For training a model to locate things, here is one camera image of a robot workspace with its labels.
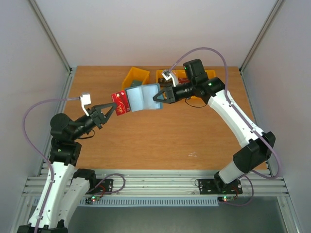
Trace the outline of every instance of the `wooden tabletop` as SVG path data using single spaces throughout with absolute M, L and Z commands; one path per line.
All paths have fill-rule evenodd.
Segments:
M 77 67 L 69 97 L 90 92 L 92 105 L 111 102 L 111 94 L 121 90 L 121 84 L 131 67 Z M 168 67 L 138 67 L 150 71 L 155 81 L 157 69 Z M 222 67 L 214 69 L 224 81 Z M 229 68 L 229 90 L 234 100 L 251 116 L 245 89 L 237 67 Z M 202 100 L 189 100 L 192 105 Z M 73 120 L 84 112 L 78 101 L 69 101 L 65 113 Z M 95 129 L 95 136 L 78 140 L 82 150 L 77 168 L 109 169 L 221 169 L 240 146 L 229 127 L 208 106 L 193 108 L 180 101 L 165 104 L 160 110 L 143 110 L 117 116 L 115 113 Z

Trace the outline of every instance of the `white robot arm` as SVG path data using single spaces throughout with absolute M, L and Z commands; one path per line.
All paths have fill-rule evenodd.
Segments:
M 199 97 L 214 109 L 232 130 L 242 149 L 233 156 L 232 162 L 214 175 L 214 183 L 221 193 L 228 184 L 270 158 L 271 151 L 254 131 L 262 135 L 271 147 L 274 145 L 275 136 L 272 132 L 265 133 L 247 117 L 233 100 L 230 92 L 225 93 L 225 84 L 219 78 L 208 78 L 201 60 L 195 59 L 183 65 L 189 82 L 178 84 L 175 75 L 165 70 L 162 73 L 163 77 L 166 80 L 173 79 L 173 85 L 163 88 L 153 99 L 163 103 L 175 103 L 191 96 Z M 233 106 L 239 110 L 252 129 L 234 110 Z
M 60 113 L 51 119 L 51 167 L 33 215 L 27 225 L 19 227 L 17 233 L 67 233 L 68 224 L 81 198 L 96 186 L 94 170 L 78 169 L 65 194 L 81 150 L 81 144 L 75 140 L 88 134 L 94 127 L 101 129 L 116 109 L 116 104 L 95 105 L 85 109 L 84 105 L 90 104 L 89 94 L 83 94 L 80 100 L 86 113 L 81 118 L 73 121 L 66 114 Z M 104 114 L 102 109 L 107 107 L 110 109 Z

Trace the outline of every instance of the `yellow bin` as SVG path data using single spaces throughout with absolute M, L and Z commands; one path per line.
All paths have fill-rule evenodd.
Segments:
M 186 72 L 183 69 L 173 69 L 173 73 L 176 75 L 178 79 L 186 79 Z M 158 69 L 155 74 L 155 82 L 158 83 L 159 78 L 163 78 L 162 69 Z M 209 79 L 216 77 L 216 72 L 213 69 L 206 69 L 205 72 Z
M 132 67 L 122 82 L 122 90 L 131 87 L 133 80 L 141 81 L 141 85 L 149 84 L 150 71 Z

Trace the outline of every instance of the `purple cable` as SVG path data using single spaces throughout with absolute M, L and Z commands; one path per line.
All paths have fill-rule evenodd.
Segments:
M 111 177 L 111 176 L 120 176 L 120 177 L 123 179 L 123 185 L 122 185 L 121 188 L 119 188 L 119 189 L 116 190 L 116 191 L 104 192 L 104 194 L 118 193 L 118 192 L 120 192 L 122 189 L 124 189 L 124 187 L 125 187 L 125 182 L 126 182 L 125 177 L 124 177 L 122 174 L 120 174 L 120 173 L 112 173 L 112 174 L 109 174 L 109 175 L 105 176 L 104 178 L 102 178 L 102 180 L 99 181 L 99 183 L 98 183 L 93 189 L 89 190 L 87 193 L 92 192 L 95 188 L 97 188 L 99 185 L 101 185 L 101 183 L 102 183 L 105 179 L 107 179 L 107 178 L 109 178 L 109 177 Z
M 49 169 L 50 169 L 50 173 L 51 173 L 51 182 L 49 184 L 49 187 L 48 187 L 48 190 L 47 190 L 47 193 L 43 199 L 43 202 L 42 202 L 42 206 L 41 206 L 41 209 L 39 211 L 39 218 L 37 220 L 37 223 L 35 225 L 35 231 L 34 233 L 37 233 L 38 232 L 38 228 L 39 228 L 39 224 L 40 224 L 40 220 L 41 220 L 41 215 L 43 214 L 43 210 L 44 210 L 44 207 L 47 203 L 47 200 L 48 200 L 48 197 L 49 197 L 49 194 L 50 194 L 50 191 L 51 191 L 51 188 L 52 188 L 52 184 L 53 184 L 53 180 L 54 180 L 54 170 L 53 170 L 53 167 L 51 165 L 51 163 L 49 162 L 49 160 L 43 155 L 43 153 L 41 151 L 38 150 L 37 147 L 35 147 L 35 145 L 31 142 L 31 140 L 29 139 L 28 135 L 27 135 L 27 132 L 26 132 L 26 118 L 27 118 L 27 115 L 29 114 L 29 112 L 37 107 L 38 105 L 41 105 L 43 103 L 48 103 L 48 102 L 55 102 L 55 101 L 68 101 L 68 100 L 78 100 L 79 98 L 68 98 L 68 99 L 50 99 L 50 100 L 43 100 L 43 101 L 40 101 L 38 103 L 35 103 L 33 106 L 31 106 L 29 109 L 27 109 L 27 111 L 25 112 L 24 114 L 24 117 L 23 117 L 23 121 L 22 121 L 22 130 L 23 130 L 23 134 L 24 134 L 24 137 L 26 139 L 26 141 L 29 143 L 29 145 L 39 153 L 39 155 L 42 157 L 42 159 L 44 160 L 44 162 L 46 162 L 46 164 L 48 165 Z
M 190 53 L 192 52 L 195 52 L 195 51 L 198 51 L 198 50 L 209 50 L 209 51 L 212 51 L 214 53 L 216 53 L 218 56 L 220 56 L 221 60 L 223 61 L 224 63 L 224 67 L 225 67 L 225 98 L 226 100 L 231 103 L 231 100 L 228 96 L 228 84 L 229 84 L 229 70 L 228 70 L 228 66 L 227 66 L 227 62 L 225 61 L 225 58 L 215 49 L 212 49 L 212 48 L 208 48 L 208 47 L 199 47 L 199 48 L 196 48 L 196 49 L 192 49 L 190 50 L 189 52 L 185 53 L 183 56 L 181 56 L 176 62 L 175 64 L 169 69 L 169 71 L 171 72 L 176 65 L 179 64 L 179 62 L 181 62 L 181 60 L 183 60 L 186 56 L 188 56 Z M 241 117 L 241 119 L 246 123 L 246 125 L 251 129 L 251 131 L 261 140 L 263 141 L 263 143 L 269 148 L 269 150 L 272 152 L 272 154 L 275 156 L 276 158 L 276 162 L 277 162 L 277 173 L 275 176 L 265 176 L 255 170 L 252 170 L 252 172 L 256 173 L 257 175 L 263 177 L 263 178 L 266 178 L 266 179 L 269 179 L 269 180 L 274 180 L 276 179 L 277 177 L 280 176 L 280 173 L 281 173 L 281 162 L 280 162 L 280 159 L 276 153 L 276 151 L 270 146 L 270 144 L 264 140 L 264 138 L 257 132 L 253 129 L 252 125 L 245 119 L 245 117 L 242 115 L 242 113 L 237 109 L 237 107 L 234 105 L 234 104 L 231 104 L 231 107 L 234 109 L 234 111 L 236 111 L 236 113 Z
M 244 177 L 249 181 L 249 183 L 251 185 L 252 195 L 251 195 L 250 199 L 244 204 L 234 204 L 234 203 L 230 203 L 230 202 L 221 202 L 221 203 L 227 204 L 227 205 L 233 205 L 233 206 L 246 206 L 252 202 L 253 196 L 254 196 L 254 186 L 253 186 L 253 183 L 251 182 L 251 180 L 247 176 L 244 175 Z

